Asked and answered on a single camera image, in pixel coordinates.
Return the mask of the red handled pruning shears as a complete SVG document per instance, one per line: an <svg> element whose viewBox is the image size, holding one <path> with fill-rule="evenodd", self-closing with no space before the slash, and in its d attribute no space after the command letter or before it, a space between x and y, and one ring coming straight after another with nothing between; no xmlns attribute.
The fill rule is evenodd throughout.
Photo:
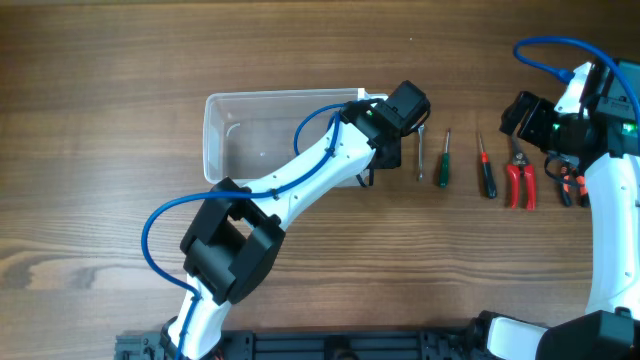
<svg viewBox="0 0 640 360"><path fill-rule="evenodd" d="M512 135L510 140L513 155L511 162L506 166L506 172L511 185L510 205L512 209L519 206L521 190L520 182L524 181L527 195L525 208L528 211L533 211L537 206L535 170L520 146L517 137Z"/></svg>

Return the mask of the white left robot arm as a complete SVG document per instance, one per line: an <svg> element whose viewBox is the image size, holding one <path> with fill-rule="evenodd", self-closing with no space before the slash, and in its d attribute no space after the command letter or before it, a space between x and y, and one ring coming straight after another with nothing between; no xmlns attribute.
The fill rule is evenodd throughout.
<svg viewBox="0 0 640 360"><path fill-rule="evenodd" d="M414 132L430 107L410 81L384 100L347 102L327 133L280 169L244 186L225 178L207 192L180 243L190 295L166 330L167 352L175 359L208 356L231 306L271 271L291 223Z"/></svg>

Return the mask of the red black screwdriver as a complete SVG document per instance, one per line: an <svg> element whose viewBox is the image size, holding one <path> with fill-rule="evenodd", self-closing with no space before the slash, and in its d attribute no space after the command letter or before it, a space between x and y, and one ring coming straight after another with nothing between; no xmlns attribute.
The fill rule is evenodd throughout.
<svg viewBox="0 0 640 360"><path fill-rule="evenodd" d="M480 148L480 161L481 161L481 173L483 178L483 185L486 196L489 199L497 197L497 188L491 168L491 162L487 152L485 151L484 141L481 133L478 133L479 148Z"/></svg>

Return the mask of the green handled screwdriver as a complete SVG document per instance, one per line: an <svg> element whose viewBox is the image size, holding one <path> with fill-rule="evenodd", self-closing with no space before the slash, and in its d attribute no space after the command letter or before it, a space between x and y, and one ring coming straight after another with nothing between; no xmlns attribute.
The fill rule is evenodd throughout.
<svg viewBox="0 0 640 360"><path fill-rule="evenodd" d="M449 182L450 136L451 136L451 129L448 128L446 131L444 151L442 153L441 162L440 162L440 172L439 172L439 178L438 178L438 184L440 188L446 188Z"/></svg>

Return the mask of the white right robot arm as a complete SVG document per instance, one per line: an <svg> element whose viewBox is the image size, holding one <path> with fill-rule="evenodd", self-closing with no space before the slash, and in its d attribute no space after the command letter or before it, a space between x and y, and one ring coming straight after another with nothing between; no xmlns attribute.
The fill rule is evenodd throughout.
<svg viewBox="0 0 640 360"><path fill-rule="evenodd" d="M464 337L483 359L636 359L639 356L639 65L616 59L575 68L557 103L522 92L501 132L569 162L584 178L593 231L583 316L554 327L484 311Z"/></svg>

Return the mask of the silver wrench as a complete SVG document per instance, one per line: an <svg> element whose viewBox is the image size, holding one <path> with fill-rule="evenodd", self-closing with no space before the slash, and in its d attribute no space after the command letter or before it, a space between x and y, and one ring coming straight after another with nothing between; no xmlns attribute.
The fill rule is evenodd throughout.
<svg viewBox="0 0 640 360"><path fill-rule="evenodd" d="M422 182L424 179L424 124L420 125L417 129L418 135L418 175L417 181Z"/></svg>

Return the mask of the orange black pliers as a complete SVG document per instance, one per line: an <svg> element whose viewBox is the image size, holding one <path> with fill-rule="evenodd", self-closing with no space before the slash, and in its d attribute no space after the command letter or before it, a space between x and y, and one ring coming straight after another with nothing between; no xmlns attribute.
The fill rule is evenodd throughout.
<svg viewBox="0 0 640 360"><path fill-rule="evenodd" d="M559 184L560 198L566 207L573 205L571 191L575 190L578 195L578 205L583 208L590 207L590 199L588 189L586 187L586 178L584 174L569 162L562 161L559 167L559 173L553 176L556 183Z"/></svg>

